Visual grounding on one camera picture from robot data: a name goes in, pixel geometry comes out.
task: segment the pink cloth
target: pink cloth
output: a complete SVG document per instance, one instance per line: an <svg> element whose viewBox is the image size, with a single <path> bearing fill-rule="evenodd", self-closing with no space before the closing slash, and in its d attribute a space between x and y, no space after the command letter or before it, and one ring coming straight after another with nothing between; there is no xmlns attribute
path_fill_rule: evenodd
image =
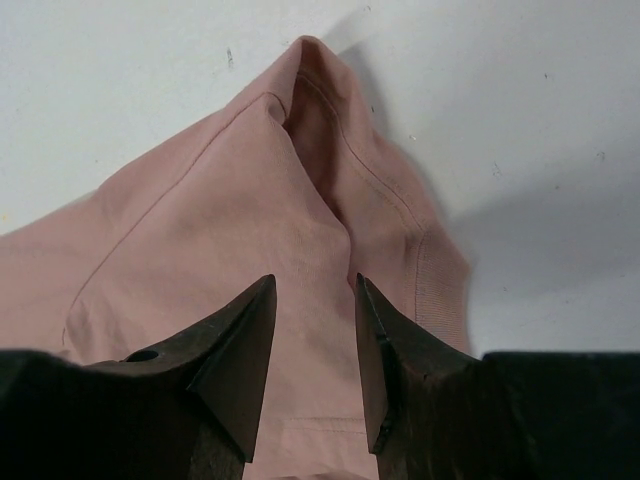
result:
<svg viewBox="0 0 640 480"><path fill-rule="evenodd" d="M278 313L246 478L377 478L357 364L357 272L456 348L467 265L372 128L353 72L301 38L221 111L86 200L0 238L0 341L122 359L274 273Z"/></svg>

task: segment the fabric fold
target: fabric fold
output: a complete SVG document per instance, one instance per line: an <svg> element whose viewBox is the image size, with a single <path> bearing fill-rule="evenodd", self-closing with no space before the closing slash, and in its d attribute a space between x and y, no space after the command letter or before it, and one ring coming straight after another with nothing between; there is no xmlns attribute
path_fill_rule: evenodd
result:
<svg viewBox="0 0 640 480"><path fill-rule="evenodd" d="M0 238L0 346L122 359L273 273L276 331L245 477L377 478L355 276L465 350L468 267L370 115L353 72L317 39L297 40L224 109Z"/></svg>

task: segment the white surface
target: white surface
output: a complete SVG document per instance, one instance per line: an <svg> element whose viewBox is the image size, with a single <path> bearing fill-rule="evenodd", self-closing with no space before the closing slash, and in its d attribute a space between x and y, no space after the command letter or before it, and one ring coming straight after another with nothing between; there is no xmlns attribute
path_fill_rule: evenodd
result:
<svg viewBox="0 0 640 480"><path fill-rule="evenodd" d="M473 260L476 353L638 349L639 24L636 0L0 0L0 233L312 34Z"/></svg>

